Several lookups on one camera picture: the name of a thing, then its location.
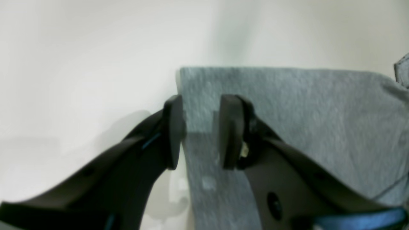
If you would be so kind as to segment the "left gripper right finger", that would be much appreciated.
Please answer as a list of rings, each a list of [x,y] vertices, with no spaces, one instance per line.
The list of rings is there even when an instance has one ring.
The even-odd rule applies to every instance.
[[[242,171],[264,230],[406,230],[402,206],[371,201],[285,143],[259,119],[253,104],[223,94],[219,153],[226,170]]]

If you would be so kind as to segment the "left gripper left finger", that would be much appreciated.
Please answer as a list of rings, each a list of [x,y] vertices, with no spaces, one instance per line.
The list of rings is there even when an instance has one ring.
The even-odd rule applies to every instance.
[[[2,202],[1,222],[20,230],[138,230],[154,183],[178,166],[184,133],[182,96],[171,96],[57,186],[26,201]]]

